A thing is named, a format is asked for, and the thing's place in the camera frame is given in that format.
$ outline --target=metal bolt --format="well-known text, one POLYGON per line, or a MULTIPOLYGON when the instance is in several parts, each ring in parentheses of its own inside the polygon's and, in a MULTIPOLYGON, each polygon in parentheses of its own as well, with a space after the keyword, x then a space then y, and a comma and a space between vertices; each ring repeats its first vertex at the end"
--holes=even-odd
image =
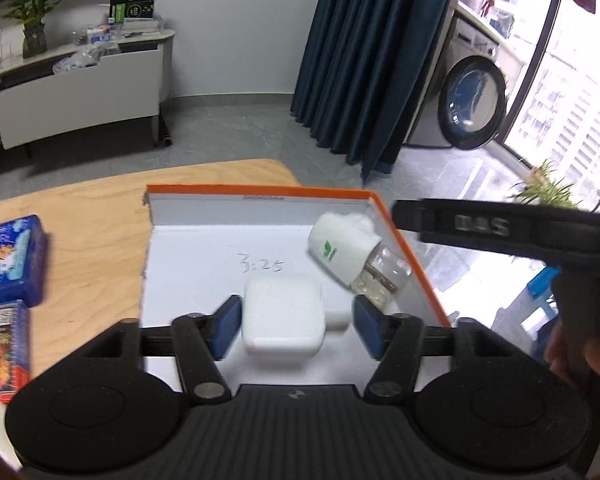
POLYGON ((215 399, 224 395, 224 386, 219 383, 200 383, 193 388, 193 393, 200 399, 215 399))
POLYGON ((400 394, 400 384, 393 381, 378 381, 369 386, 369 391, 378 397, 395 397, 400 394))

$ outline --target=washing machine door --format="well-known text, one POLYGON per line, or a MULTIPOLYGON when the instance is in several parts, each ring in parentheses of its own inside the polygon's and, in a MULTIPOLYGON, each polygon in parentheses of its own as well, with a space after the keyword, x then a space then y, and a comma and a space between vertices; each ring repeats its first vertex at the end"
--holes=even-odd
POLYGON ((507 111, 500 69, 483 56, 461 59, 446 75, 438 99, 438 123, 459 150, 484 146, 500 131, 507 111))

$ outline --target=gray floor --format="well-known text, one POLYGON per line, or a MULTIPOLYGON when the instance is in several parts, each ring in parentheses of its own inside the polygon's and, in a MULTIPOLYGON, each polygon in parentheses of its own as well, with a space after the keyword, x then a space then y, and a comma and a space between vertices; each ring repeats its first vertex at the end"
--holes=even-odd
MULTIPOLYGON (((154 148, 148 121, 136 120, 40 140, 31 145, 31 157, 23 147, 9 150, 0 155, 0 200, 115 174, 242 158, 276 158, 304 186, 362 187, 360 167, 318 148, 289 115, 286 98, 254 101, 198 99, 197 106, 167 111, 170 148, 154 148)), ((513 182, 514 175, 484 150, 404 149, 393 174, 373 176, 366 188, 388 203, 477 194, 501 200, 513 182)))

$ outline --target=snack box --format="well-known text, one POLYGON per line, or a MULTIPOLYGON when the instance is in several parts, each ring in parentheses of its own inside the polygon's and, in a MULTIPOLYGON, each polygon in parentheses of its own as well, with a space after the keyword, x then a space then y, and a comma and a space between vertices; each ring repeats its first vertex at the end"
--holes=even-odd
POLYGON ((46 235, 37 215, 0 224, 0 303, 42 301, 46 235))
POLYGON ((29 382, 29 310, 21 300, 0 304, 0 400, 29 382))

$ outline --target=white charger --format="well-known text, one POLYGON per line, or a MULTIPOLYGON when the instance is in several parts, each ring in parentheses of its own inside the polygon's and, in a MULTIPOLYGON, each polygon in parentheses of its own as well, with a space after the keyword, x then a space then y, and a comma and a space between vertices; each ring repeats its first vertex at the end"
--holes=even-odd
POLYGON ((242 340, 252 354, 275 360, 315 355, 326 320, 320 282, 309 276, 267 276, 247 281, 242 340))

